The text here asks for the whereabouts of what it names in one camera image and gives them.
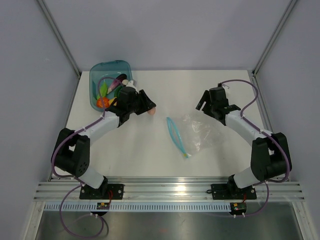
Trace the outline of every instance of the tomato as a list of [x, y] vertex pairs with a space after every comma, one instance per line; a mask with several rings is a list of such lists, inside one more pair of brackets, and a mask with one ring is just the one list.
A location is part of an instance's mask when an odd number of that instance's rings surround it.
[[101, 109], [103, 109], [104, 107], [108, 108], [110, 106], [109, 99], [106, 98], [105, 96], [102, 99], [103, 99], [104, 106], [102, 105], [101, 97], [96, 101], [96, 106]]

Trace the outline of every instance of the clear plastic bag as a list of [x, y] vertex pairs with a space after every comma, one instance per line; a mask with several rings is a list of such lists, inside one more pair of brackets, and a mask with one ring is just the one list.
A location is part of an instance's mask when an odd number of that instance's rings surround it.
[[198, 153], [202, 149], [220, 145], [224, 137], [215, 119], [195, 112], [182, 117], [167, 117], [168, 130], [173, 143], [185, 158]]

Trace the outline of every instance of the teal container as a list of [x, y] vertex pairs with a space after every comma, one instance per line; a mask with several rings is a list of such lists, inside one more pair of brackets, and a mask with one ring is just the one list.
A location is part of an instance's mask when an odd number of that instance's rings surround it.
[[[104, 77], [116, 78], [120, 74], [126, 74], [129, 81], [133, 80], [130, 65], [123, 60], [102, 62], [91, 68], [89, 76], [90, 104], [95, 110], [103, 112], [102, 108], [97, 107], [97, 97], [99, 96], [97, 92], [97, 85], [99, 80]], [[104, 79], [101, 81], [101, 85], [106, 83], [107, 87], [109, 87], [113, 81], [114, 80], [112, 79]], [[119, 91], [117, 91], [117, 88], [110, 92], [106, 97], [108, 99], [113, 99], [115, 97], [115, 93]]]

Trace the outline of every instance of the white tabletop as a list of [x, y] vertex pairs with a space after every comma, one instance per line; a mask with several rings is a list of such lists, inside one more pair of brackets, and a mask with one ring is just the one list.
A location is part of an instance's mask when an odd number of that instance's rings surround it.
[[[195, 107], [204, 91], [222, 81], [249, 81], [247, 71], [133, 71], [132, 75], [138, 89], [144, 89], [156, 103], [156, 113], [154, 116], [131, 114], [126, 123], [91, 146], [90, 165], [98, 172], [108, 177], [221, 177], [240, 172], [250, 165], [251, 147], [215, 119], [212, 118], [212, 125], [221, 139], [214, 147], [203, 149], [188, 159], [183, 158], [173, 144], [166, 122], [166, 117], [179, 118], [198, 112]], [[254, 98], [252, 88], [245, 83], [229, 83], [228, 86], [231, 104], [242, 108]], [[90, 105], [89, 72], [84, 71], [66, 127], [77, 130], [100, 115]], [[258, 126], [263, 126], [256, 103], [245, 111], [245, 115]]]

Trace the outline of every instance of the robotic arm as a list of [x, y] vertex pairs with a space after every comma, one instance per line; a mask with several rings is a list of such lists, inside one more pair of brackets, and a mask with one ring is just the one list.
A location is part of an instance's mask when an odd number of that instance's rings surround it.
[[[85, 131], [68, 140], [57, 152], [54, 166], [58, 167], [95, 189], [98, 195], [104, 196], [107, 191], [108, 179], [89, 166], [90, 146], [107, 132], [120, 127], [130, 117], [148, 112], [154, 114], [156, 104], [146, 95], [144, 90], [137, 92], [132, 82], [123, 87], [104, 117]], [[54, 150], [59, 144], [75, 131], [64, 128], [60, 131]]]
[[[223, 125], [237, 132], [252, 147], [250, 167], [228, 178], [227, 190], [236, 199], [245, 193], [252, 185], [286, 173], [287, 163], [280, 150], [272, 141], [258, 131], [241, 116], [241, 109], [237, 105], [229, 105], [225, 89], [221, 84], [218, 87], [206, 90], [196, 106], [204, 114], [218, 120]], [[263, 130], [271, 136], [283, 149], [291, 171], [287, 138], [282, 133], [272, 133]]]

